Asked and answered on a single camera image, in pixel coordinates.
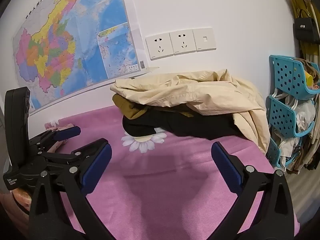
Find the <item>cream cloth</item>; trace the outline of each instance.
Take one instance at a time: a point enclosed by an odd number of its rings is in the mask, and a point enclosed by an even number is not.
[[[253,84],[231,77],[228,70],[117,79],[110,89],[143,105],[172,107],[186,103],[202,115],[233,113],[243,135],[262,152],[268,150],[270,133],[262,96]]]

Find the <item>strap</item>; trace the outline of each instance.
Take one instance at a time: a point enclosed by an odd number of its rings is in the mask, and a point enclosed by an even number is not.
[[[307,4],[306,4],[306,1],[305,1],[305,0],[302,0],[302,1],[303,1],[304,5],[305,5],[307,11],[305,11],[305,10],[303,10],[303,9],[300,9],[300,12],[299,12],[298,3],[297,3],[297,0],[295,0],[296,6],[297,6],[298,18],[301,18],[301,11],[302,11],[302,10],[308,15],[308,17],[311,17],[311,16],[310,16],[310,13],[309,13],[309,11],[308,11],[308,6],[307,6]]]
[[[304,12],[308,15],[308,17],[310,17],[309,12],[306,12],[304,9],[300,9],[300,12],[299,12],[299,14],[298,14],[298,18],[301,18],[301,13],[302,13],[302,11],[304,11]]]

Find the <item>white plastic bag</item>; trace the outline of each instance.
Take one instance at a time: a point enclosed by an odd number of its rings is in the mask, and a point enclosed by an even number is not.
[[[313,101],[309,99],[306,102],[298,104],[295,111],[297,113],[298,130],[300,132],[307,130],[316,116],[316,109]]]
[[[300,138],[295,137],[295,138],[284,139],[281,133],[279,133],[279,131],[276,129],[272,130],[272,138],[277,144],[279,143],[278,147],[281,152],[281,156],[280,156],[281,168],[280,169],[283,172],[286,172],[286,168],[285,168],[286,158],[292,157],[292,152],[295,149],[295,147],[298,145]]]

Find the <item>hanging bag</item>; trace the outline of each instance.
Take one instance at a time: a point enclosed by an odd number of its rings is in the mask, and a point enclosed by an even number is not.
[[[294,20],[293,24],[293,31],[296,39],[312,44],[320,44],[320,37],[315,20],[310,17],[310,14],[308,13],[308,17],[302,18],[302,11],[307,13],[304,9],[301,9],[298,18]]]

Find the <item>electrical outlet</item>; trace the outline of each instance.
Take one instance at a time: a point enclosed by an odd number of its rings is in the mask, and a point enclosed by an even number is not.
[[[176,31],[169,34],[174,54],[196,51],[196,44],[192,30]]]
[[[146,43],[151,60],[173,55],[169,33],[146,37]]]
[[[212,28],[193,29],[197,51],[217,49]]]

